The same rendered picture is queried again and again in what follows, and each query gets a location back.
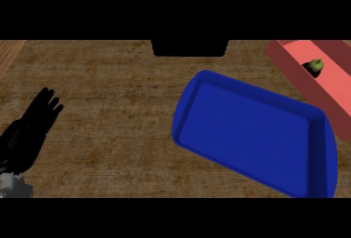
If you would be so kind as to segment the red cardboard box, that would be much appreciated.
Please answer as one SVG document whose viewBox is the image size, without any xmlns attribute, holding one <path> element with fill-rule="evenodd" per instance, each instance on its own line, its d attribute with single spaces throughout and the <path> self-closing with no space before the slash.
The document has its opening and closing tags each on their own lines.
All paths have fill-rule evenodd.
<svg viewBox="0 0 351 238">
<path fill-rule="evenodd" d="M 273 40 L 266 54 L 307 102 L 327 113 L 335 134 L 351 139 L 351 46 L 344 40 Z M 309 68 L 322 59 L 324 69 Z"/>
</svg>

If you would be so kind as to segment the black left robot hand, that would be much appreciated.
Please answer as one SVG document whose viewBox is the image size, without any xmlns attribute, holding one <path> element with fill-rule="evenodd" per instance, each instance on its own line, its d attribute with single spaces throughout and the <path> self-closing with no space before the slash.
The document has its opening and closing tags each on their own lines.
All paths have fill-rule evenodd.
<svg viewBox="0 0 351 238">
<path fill-rule="evenodd" d="M 20 175 L 35 165 L 48 133 L 64 110 L 54 94 L 54 89 L 42 89 L 23 117 L 11 123 L 0 135 L 0 175 Z"/>
</svg>

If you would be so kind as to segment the small green vegetable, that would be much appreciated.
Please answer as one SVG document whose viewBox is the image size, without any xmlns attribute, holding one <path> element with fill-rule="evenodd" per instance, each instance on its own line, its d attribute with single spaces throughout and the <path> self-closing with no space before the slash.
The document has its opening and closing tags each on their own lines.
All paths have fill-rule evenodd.
<svg viewBox="0 0 351 238">
<path fill-rule="evenodd" d="M 309 63 L 309 68 L 315 71 L 319 72 L 324 69 L 324 61 L 322 59 L 313 59 Z"/>
</svg>

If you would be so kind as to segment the blue tray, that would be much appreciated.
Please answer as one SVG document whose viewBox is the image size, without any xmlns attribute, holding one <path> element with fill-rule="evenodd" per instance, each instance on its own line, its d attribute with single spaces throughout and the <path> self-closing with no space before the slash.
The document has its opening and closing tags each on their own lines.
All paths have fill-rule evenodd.
<svg viewBox="0 0 351 238">
<path fill-rule="evenodd" d="M 179 100 L 173 140 L 284 194 L 335 196 L 337 140 L 316 106 L 203 70 Z"/>
</svg>

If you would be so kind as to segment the black appliance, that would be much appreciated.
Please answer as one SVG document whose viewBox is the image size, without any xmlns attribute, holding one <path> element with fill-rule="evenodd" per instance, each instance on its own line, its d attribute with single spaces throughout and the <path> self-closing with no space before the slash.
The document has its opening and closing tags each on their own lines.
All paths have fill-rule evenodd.
<svg viewBox="0 0 351 238">
<path fill-rule="evenodd" d="M 158 57 L 222 57 L 226 40 L 153 40 L 154 55 Z"/>
</svg>

